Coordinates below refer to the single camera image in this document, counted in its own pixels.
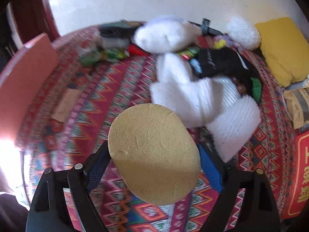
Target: beige foam insole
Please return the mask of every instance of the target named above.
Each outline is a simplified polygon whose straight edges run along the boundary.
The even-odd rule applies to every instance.
[[[175,203],[197,183],[199,151],[180,118],[164,106],[140,104],[122,112],[108,144],[128,188],[145,202]]]

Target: colorful woven textile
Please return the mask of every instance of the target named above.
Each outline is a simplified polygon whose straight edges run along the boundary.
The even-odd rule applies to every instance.
[[[108,137],[112,121],[126,108],[150,102],[149,84],[155,79],[155,56],[131,57],[116,64],[101,63],[95,72],[77,62],[77,49],[91,38],[95,27],[73,32],[53,43],[61,63],[42,86],[29,107],[16,144],[31,156],[28,195],[32,195],[46,167],[71,168],[98,150]],[[213,47],[211,38],[201,37],[201,47]],[[282,104],[278,84],[266,64],[249,51],[241,52],[258,69],[264,87],[262,122],[236,156],[242,170],[262,168],[271,183],[279,212],[282,212],[288,183],[292,178],[295,133]],[[51,119],[52,112],[67,87],[82,90],[69,121]],[[197,130],[190,130],[194,140]],[[227,228],[233,228],[244,190],[240,190]],[[75,228],[81,230],[69,192],[67,206]],[[110,231],[182,232],[197,231],[213,208],[218,194],[201,173],[197,186],[174,205],[155,206],[133,196],[111,162],[91,198]]]

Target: blue mesh pad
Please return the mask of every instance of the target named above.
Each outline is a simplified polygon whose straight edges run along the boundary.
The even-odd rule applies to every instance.
[[[98,187],[98,184],[100,183],[100,180],[102,179],[102,176],[110,160],[111,160],[111,156],[109,154],[109,149],[106,146],[106,148],[102,151],[99,159],[96,161],[96,163],[91,168],[91,171],[88,175],[87,189],[89,193],[93,189]]]
[[[209,181],[209,184],[214,190],[221,193],[223,190],[221,174],[218,172],[201,144],[198,144],[198,150],[200,151],[200,165]]]

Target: red sign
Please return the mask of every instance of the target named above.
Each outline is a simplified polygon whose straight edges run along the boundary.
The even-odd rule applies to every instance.
[[[284,219],[297,216],[309,198],[309,132],[296,137],[294,172]]]

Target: brown ball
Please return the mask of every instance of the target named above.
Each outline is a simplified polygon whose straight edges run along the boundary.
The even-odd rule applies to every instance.
[[[243,84],[239,84],[237,86],[237,91],[240,93],[240,95],[245,95],[247,93],[247,89]]]
[[[231,81],[233,82],[234,85],[239,84],[239,80],[236,77],[231,77]]]

